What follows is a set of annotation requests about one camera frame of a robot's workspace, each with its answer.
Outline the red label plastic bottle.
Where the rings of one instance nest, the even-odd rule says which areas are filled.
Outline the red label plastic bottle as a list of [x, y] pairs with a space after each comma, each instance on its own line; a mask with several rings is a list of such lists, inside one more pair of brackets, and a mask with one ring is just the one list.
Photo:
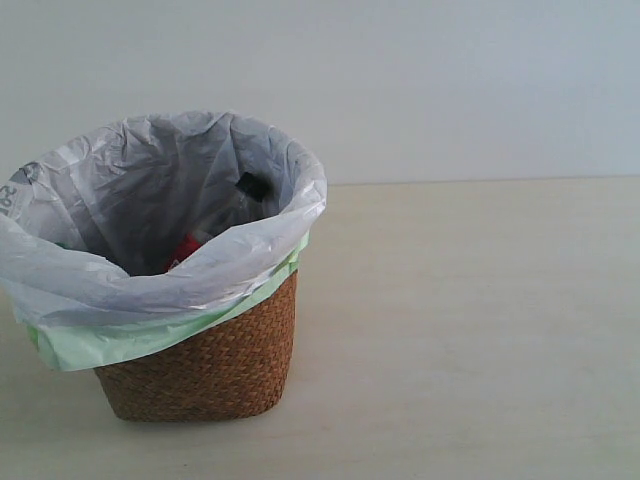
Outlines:
[[272, 190], [263, 176], [244, 172], [222, 205], [207, 213], [184, 236], [169, 256], [165, 270], [170, 271], [229, 228], [263, 219], [263, 202]]

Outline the woven wicker waste basket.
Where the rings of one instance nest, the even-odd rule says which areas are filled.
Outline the woven wicker waste basket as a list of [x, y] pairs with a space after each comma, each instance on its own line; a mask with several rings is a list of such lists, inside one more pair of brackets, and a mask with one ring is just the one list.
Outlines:
[[294, 344], [297, 277], [255, 307], [161, 352], [98, 367], [116, 417], [132, 422], [226, 421], [281, 399]]

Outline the white plastic bin liner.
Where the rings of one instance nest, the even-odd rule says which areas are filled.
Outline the white plastic bin liner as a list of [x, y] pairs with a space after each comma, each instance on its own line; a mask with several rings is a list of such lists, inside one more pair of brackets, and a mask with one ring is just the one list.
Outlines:
[[[270, 181], [261, 220], [165, 270], [244, 172]], [[326, 205], [319, 160], [232, 112], [127, 118], [30, 162], [1, 189], [1, 284], [34, 327], [182, 321], [251, 295]], [[62, 242], [70, 250], [57, 246]]]

